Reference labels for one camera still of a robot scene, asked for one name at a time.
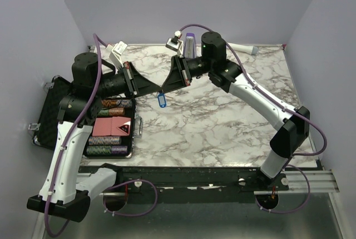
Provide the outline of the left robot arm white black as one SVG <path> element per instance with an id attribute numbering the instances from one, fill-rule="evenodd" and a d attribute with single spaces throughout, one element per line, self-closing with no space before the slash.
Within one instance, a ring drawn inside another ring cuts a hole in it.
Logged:
<path id="1" fill-rule="evenodd" d="M 109 77 L 102 74 L 99 54 L 82 53 L 72 65 L 73 89 L 59 102 L 55 151 L 46 180 L 27 209 L 81 222 L 91 201 L 105 190 L 119 191 L 126 183 L 122 168 L 105 163 L 94 174 L 77 182 L 84 148 L 102 108 L 102 99 L 125 94 L 139 97 L 155 93 L 160 86 L 140 75 L 128 62 Z"/>

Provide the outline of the blue key tag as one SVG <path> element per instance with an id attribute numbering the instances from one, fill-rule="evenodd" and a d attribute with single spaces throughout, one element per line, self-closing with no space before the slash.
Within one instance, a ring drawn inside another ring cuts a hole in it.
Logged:
<path id="1" fill-rule="evenodd" d="M 167 106 L 166 97 L 165 97 L 164 93 L 160 92 L 157 95 L 157 100 L 158 100 L 160 108 L 165 108 Z"/>

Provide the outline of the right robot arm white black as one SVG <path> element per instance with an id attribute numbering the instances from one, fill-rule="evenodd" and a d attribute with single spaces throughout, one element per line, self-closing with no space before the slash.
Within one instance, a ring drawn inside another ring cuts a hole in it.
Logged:
<path id="1" fill-rule="evenodd" d="M 201 56 L 186 59 L 182 55 L 181 32 L 167 40 L 166 47 L 177 54 L 171 59 L 171 69 L 162 85 L 168 93 L 190 85 L 194 77 L 207 74 L 215 86 L 238 97 L 261 114 L 276 130 L 270 141 L 271 151 L 256 175 L 256 184 L 268 190 L 276 184 L 276 176 L 290 161 L 295 150 L 309 135 L 310 112 L 304 106 L 295 108 L 260 87 L 241 65 L 228 60 L 226 41 L 217 32 L 201 37 Z"/>

